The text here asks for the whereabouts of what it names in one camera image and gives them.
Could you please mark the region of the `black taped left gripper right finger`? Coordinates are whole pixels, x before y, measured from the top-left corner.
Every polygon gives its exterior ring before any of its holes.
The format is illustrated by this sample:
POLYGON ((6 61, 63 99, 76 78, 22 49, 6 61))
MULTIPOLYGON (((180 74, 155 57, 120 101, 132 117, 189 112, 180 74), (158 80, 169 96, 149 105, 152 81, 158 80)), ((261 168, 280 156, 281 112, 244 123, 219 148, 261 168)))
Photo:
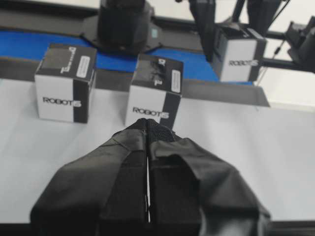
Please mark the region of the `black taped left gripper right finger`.
POLYGON ((152 119, 147 141, 157 236, 269 235, 269 211, 233 165, 152 119))

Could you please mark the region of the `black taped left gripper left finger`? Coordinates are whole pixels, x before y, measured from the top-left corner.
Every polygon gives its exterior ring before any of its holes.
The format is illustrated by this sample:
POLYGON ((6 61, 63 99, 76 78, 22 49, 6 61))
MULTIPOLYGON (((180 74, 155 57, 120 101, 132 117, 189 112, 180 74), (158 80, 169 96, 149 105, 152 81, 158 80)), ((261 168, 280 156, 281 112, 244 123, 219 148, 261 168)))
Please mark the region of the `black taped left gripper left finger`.
POLYGON ((147 213, 147 121, 60 167, 31 213, 36 236, 141 236, 147 213))

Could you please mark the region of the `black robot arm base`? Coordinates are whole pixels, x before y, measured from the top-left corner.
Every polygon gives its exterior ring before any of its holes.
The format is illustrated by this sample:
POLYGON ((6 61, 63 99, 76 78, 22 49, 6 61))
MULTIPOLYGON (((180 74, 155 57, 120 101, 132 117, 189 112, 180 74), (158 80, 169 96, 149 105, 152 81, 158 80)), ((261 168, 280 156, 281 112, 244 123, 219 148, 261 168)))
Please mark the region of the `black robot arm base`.
POLYGON ((101 0, 97 15, 83 20, 80 36, 101 52, 136 56, 162 47, 154 16, 146 0, 101 0))

